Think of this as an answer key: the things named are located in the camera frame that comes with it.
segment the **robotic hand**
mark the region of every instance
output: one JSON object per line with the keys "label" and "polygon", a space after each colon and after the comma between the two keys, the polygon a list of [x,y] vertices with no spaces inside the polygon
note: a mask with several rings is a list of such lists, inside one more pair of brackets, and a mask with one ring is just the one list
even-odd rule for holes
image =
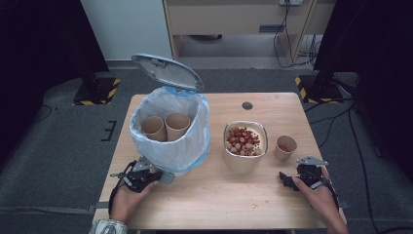
{"label": "robotic hand", "polygon": [[[339,209],[338,198],[334,191],[333,185],[328,178],[322,176],[321,167],[318,167],[318,165],[327,166],[328,163],[313,156],[297,159],[297,163],[299,163],[297,167],[299,178],[301,178],[301,180],[303,180],[303,182],[312,189],[316,189],[321,185],[326,186],[333,196],[337,209]],[[299,190],[294,181],[292,181],[292,176],[287,176],[280,172],[280,179],[282,180],[284,186],[288,186],[294,191]]]}
{"label": "robotic hand", "polygon": [[137,161],[130,162],[125,170],[119,174],[112,174],[111,177],[117,177],[119,179],[115,188],[112,189],[109,199],[109,214],[112,210],[113,199],[115,198],[118,188],[125,185],[133,192],[140,193],[151,182],[159,180],[165,184],[171,184],[175,175],[173,173],[156,171],[151,172],[153,168],[152,163],[144,156],[140,156]]}

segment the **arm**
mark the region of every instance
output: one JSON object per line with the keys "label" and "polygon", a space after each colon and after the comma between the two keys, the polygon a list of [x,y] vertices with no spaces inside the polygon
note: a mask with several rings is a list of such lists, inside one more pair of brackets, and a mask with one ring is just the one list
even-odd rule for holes
{"label": "arm", "polygon": [[127,233],[126,222],[136,210],[139,203],[150,193],[154,183],[146,186],[142,192],[130,191],[125,185],[119,187],[112,205],[109,219],[97,220],[90,230],[90,234],[101,233]]}
{"label": "arm", "polygon": [[[328,178],[325,168],[322,168],[322,175]],[[298,177],[294,177],[293,181],[313,209],[320,214],[322,222],[324,222],[327,228],[327,233],[349,233],[346,223],[344,223],[343,218],[337,212],[331,192],[327,187],[322,185],[313,190]]]}

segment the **human hand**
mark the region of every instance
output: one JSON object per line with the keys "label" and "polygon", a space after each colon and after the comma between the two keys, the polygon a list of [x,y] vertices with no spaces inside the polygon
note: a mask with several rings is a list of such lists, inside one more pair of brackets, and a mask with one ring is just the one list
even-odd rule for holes
{"label": "human hand", "polygon": [[151,192],[154,183],[148,184],[140,193],[133,192],[125,185],[119,187],[113,199],[110,219],[115,219],[126,223],[136,210],[137,205]]}
{"label": "human hand", "polygon": [[[325,168],[321,168],[321,173],[323,177],[329,179]],[[347,225],[338,213],[332,194],[327,187],[321,185],[313,190],[299,177],[293,177],[292,180],[313,209],[321,215],[328,233],[349,233]]]}

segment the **bowl of food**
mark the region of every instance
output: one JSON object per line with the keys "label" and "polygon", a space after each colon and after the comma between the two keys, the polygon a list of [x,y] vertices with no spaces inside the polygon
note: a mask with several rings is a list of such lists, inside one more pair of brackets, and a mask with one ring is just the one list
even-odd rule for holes
{"label": "bowl of food", "polygon": [[224,162],[235,174],[248,175],[267,153],[264,127],[255,122],[235,121],[224,130]]}

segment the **white wall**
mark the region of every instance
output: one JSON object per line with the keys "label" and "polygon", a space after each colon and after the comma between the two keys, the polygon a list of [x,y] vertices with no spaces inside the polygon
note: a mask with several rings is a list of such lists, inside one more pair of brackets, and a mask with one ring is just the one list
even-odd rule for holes
{"label": "white wall", "polygon": [[163,0],[81,0],[106,60],[172,59]]}

